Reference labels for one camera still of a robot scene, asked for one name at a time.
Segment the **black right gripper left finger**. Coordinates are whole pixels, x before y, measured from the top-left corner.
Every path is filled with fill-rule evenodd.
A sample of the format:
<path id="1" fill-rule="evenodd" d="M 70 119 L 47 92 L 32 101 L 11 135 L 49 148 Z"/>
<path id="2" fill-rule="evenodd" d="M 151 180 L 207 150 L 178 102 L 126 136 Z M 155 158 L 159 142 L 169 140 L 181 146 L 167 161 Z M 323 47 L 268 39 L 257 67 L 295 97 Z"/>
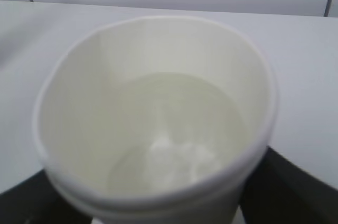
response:
<path id="1" fill-rule="evenodd" d="M 91 223 L 69 205 L 40 171 L 1 193 L 1 223 Z"/>

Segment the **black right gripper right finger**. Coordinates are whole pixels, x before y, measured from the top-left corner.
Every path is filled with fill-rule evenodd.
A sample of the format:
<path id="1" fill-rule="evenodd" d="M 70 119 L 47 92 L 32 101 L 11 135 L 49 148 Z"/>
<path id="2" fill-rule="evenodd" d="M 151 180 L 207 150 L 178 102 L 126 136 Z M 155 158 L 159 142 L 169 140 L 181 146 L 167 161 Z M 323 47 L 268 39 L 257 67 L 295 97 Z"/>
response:
<path id="1" fill-rule="evenodd" d="M 337 223 L 337 190 L 268 148 L 240 208 L 246 223 Z"/>

